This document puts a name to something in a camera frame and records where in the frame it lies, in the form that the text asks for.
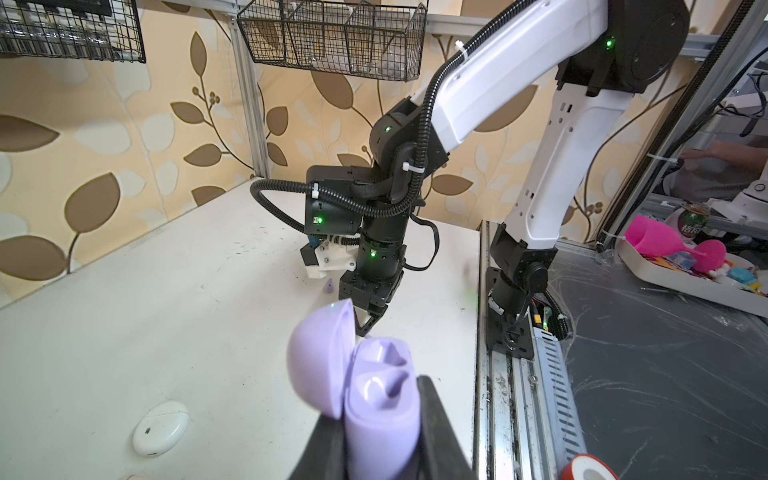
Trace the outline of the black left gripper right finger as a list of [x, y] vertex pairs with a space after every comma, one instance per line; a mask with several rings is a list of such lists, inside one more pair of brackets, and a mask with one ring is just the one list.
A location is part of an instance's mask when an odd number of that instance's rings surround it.
[[417, 479], [476, 479], [433, 381], [422, 375], [417, 385], [421, 402]]

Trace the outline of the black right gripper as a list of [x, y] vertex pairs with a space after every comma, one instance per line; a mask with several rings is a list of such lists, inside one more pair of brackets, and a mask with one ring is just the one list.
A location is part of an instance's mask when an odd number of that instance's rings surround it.
[[359, 272], [347, 271], [340, 277], [338, 298], [352, 301], [358, 337], [366, 337], [383, 317], [403, 276], [401, 271], [389, 279], [370, 280]]

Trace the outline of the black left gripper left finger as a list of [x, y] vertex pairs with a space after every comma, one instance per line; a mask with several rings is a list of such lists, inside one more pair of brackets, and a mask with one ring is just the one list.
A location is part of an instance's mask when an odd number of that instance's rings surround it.
[[320, 415], [290, 480], [345, 480], [346, 445], [342, 420]]

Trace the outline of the purple round disc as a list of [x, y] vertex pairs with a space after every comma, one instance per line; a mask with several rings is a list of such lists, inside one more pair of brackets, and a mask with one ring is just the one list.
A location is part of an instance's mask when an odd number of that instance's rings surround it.
[[287, 369], [296, 394], [344, 427], [352, 479], [405, 479], [415, 472], [420, 396], [409, 346], [358, 339], [349, 299], [324, 306], [293, 330]]

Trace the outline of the white earbud charging case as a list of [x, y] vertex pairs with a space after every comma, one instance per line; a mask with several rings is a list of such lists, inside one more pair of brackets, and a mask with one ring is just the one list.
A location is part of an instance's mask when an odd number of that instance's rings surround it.
[[190, 423], [187, 407], [168, 401], [151, 409], [136, 425], [132, 435], [135, 452], [143, 457], [165, 454], [182, 439]]

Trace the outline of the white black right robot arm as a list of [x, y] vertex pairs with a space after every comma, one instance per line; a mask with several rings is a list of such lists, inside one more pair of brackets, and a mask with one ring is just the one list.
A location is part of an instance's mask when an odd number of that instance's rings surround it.
[[[371, 162], [368, 146], [374, 119], [403, 97], [424, 88], [435, 69], [453, 55], [454, 37], [435, 34], [415, 51], [418, 79], [392, 82], [345, 74], [338, 56], [328, 72], [259, 63], [258, 92], [273, 174], [300, 181], [314, 165], [360, 166]], [[670, 70], [633, 99], [613, 125], [594, 172], [583, 179], [564, 213], [563, 238], [590, 243], [627, 175], [617, 157], [635, 155], [694, 73], [678, 59]], [[517, 199], [539, 146], [555, 92], [549, 71], [479, 126], [423, 186], [426, 217], [475, 227], [501, 222]]]

